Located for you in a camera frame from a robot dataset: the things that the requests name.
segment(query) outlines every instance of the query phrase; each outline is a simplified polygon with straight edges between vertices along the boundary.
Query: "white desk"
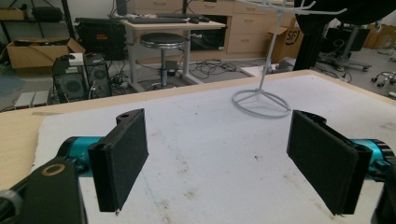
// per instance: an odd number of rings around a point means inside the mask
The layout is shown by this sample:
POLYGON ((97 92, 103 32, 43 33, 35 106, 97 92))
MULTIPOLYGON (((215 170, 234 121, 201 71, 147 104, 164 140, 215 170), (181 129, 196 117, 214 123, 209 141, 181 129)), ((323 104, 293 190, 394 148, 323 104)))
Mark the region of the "white desk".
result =
MULTIPOLYGON (((293 109, 321 115, 348 138, 377 138, 396 148, 394 102, 328 77, 298 74, 315 72, 271 75, 264 88, 293 109)), ((235 91, 259 82, 250 77, 144 92, 136 97, 210 87, 46 117, 35 166, 51 159, 67 137, 105 135, 118 114, 143 107, 149 156, 120 215, 100 213, 92 179, 80 179, 90 223, 370 223, 381 184, 365 181, 355 215, 334 217, 286 153, 290 116, 258 119, 233 106, 235 91)))
POLYGON ((128 57, 129 65, 131 69, 129 84, 136 91, 144 91, 144 89, 137 83, 136 80, 136 63, 135 63, 135 35, 134 32, 137 31, 175 31, 182 30, 185 31, 185 36, 189 39, 184 44, 184 60, 183 60, 183 72, 182 76, 194 81, 197 84, 202 84, 203 82, 196 77, 189 74, 189 64, 190 64, 190 47, 191 47, 191 30, 210 30, 210 29, 220 29, 225 27, 225 24, 210 21, 210 22, 200 22, 199 24, 193 23, 172 23, 172 24, 132 24, 128 21, 122 22, 125 25, 127 31, 127 46, 128 46, 128 57))

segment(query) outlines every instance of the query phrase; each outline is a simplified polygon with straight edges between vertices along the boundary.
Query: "desk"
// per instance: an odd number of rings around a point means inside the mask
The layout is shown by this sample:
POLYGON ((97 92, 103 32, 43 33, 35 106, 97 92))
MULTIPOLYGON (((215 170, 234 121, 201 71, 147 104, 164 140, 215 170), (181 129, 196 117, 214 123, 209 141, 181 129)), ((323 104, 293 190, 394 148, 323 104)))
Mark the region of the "desk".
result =
POLYGON ((195 83, 202 84, 203 82, 196 77, 189 74, 189 64, 190 64, 190 36, 191 30, 210 30, 210 29, 220 29, 225 27, 225 24, 210 21, 210 22, 200 22, 199 24, 193 23, 172 23, 172 24, 132 24, 128 21, 122 21, 125 25, 127 34, 127 46, 128 46, 128 58, 130 65, 130 79, 129 84, 136 91, 145 91, 138 83, 136 78, 136 63, 135 63, 135 37, 134 32, 137 31, 185 31, 185 36, 189 39, 184 44, 184 60, 183 60, 183 72, 182 76, 194 81, 195 83))
MULTIPOLYGON (((29 174, 37 145, 54 153, 66 135, 103 134, 115 126, 113 115, 143 106, 150 153, 143 173, 118 217, 98 213, 93 190, 83 189, 91 223, 369 223, 380 184, 364 183, 355 215, 333 217, 287 157, 290 117, 258 119, 233 107, 235 90, 259 83, 249 77, 2 113, 0 189, 29 174)), ((396 146, 396 104, 388 98, 309 70, 267 76, 264 87, 346 137, 396 146)), ((36 156, 36 165, 46 159, 36 156)))

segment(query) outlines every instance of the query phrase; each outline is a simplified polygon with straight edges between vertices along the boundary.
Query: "drawer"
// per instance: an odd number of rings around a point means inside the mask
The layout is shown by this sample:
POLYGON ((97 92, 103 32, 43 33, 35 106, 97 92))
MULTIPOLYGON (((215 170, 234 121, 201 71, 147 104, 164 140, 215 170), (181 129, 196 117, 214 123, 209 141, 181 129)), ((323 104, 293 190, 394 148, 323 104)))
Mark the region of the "drawer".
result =
POLYGON ((218 0, 216 3, 192 1, 189 4, 192 12, 201 15, 233 15, 233 1, 218 0))
POLYGON ((178 10, 182 8, 182 1, 175 0, 144 0, 134 1, 134 8, 138 9, 149 8, 155 10, 178 10))
POLYGON ((266 15, 234 14, 231 22, 231 34, 266 34, 266 15))
POLYGON ((247 13, 247 14, 265 14, 266 10, 259 8, 259 7, 255 7, 251 4, 235 2, 233 4, 233 12, 234 13, 247 13))
POLYGON ((265 52, 269 35, 230 35, 227 53, 265 52))

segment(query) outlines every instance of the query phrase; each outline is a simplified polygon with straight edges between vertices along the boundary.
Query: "black cloth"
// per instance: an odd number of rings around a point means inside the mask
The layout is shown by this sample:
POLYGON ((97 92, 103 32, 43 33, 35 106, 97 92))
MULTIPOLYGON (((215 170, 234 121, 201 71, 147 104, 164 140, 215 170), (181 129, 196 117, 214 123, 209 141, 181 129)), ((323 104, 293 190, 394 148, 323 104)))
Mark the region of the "black cloth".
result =
MULTIPOLYGON (((309 6, 313 0, 306 0, 304 6, 309 6)), ((300 7, 302 0, 295 0, 294 6, 300 7)), ((297 22, 305 35, 313 33, 318 28, 337 19, 340 22, 364 25, 379 21, 396 9, 396 0, 316 0, 308 10, 347 11, 339 15, 296 15, 297 22)))

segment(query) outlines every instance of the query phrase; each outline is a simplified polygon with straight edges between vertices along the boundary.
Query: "desk frame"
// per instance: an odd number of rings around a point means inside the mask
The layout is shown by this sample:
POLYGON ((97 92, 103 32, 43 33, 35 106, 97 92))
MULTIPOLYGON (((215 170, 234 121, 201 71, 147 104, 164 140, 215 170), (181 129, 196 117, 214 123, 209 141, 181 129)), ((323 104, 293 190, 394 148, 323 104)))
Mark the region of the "desk frame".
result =
POLYGON ((213 30, 225 27, 225 24, 210 21, 210 22, 200 22, 199 24, 193 23, 170 23, 170 24, 132 24, 128 21, 123 21, 122 24, 125 25, 127 34, 127 48, 128 48, 128 59, 130 65, 130 79, 129 85, 136 91, 145 91, 137 83, 136 77, 136 57, 135 57, 135 37, 134 32, 137 31, 185 31, 185 37, 188 41, 184 44, 184 60, 183 60, 183 71, 180 73, 181 76, 192 80, 194 83, 203 84, 201 80, 192 76, 189 73, 189 65, 191 58, 191 30, 213 30))

